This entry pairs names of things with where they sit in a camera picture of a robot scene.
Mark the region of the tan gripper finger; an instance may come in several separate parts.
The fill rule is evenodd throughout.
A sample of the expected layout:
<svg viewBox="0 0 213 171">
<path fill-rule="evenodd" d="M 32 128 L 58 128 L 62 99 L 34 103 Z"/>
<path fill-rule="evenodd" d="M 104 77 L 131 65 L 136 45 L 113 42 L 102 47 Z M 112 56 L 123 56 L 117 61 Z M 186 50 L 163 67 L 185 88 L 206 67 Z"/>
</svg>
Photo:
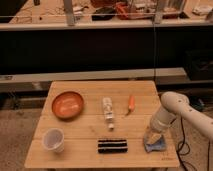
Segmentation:
<svg viewBox="0 0 213 171">
<path fill-rule="evenodd" d="M 154 144 L 161 138 L 161 135 L 158 133 L 149 133 L 147 135 L 147 144 Z"/>
</svg>

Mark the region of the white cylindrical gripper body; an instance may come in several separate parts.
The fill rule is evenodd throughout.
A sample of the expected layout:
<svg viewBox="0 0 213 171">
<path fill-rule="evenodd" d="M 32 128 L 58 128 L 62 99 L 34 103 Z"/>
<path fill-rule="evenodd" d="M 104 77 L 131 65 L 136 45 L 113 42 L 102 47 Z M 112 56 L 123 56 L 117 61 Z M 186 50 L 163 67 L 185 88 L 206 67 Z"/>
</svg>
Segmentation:
<svg viewBox="0 0 213 171">
<path fill-rule="evenodd" d="M 150 119 L 149 132 L 151 134 L 163 134 L 175 120 L 175 114 L 170 113 L 163 106 L 160 106 Z"/>
</svg>

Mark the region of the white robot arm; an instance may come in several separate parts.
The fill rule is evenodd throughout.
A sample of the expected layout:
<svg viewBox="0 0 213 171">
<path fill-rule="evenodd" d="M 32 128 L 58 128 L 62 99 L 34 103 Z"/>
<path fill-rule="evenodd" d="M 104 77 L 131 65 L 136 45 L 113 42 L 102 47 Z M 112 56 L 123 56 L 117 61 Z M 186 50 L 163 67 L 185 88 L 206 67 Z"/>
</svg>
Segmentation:
<svg viewBox="0 0 213 171">
<path fill-rule="evenodd" d="M 190 122 L 200 133 L 213 141 L 213 118 L 190 106 L 189 98 L 181 93 L 168 91 L 160 97 L 161 105 L 152 115 L 144 135 L 147 144 L 154 144 L 172 125 L 177 116 Z"/>
</svg>

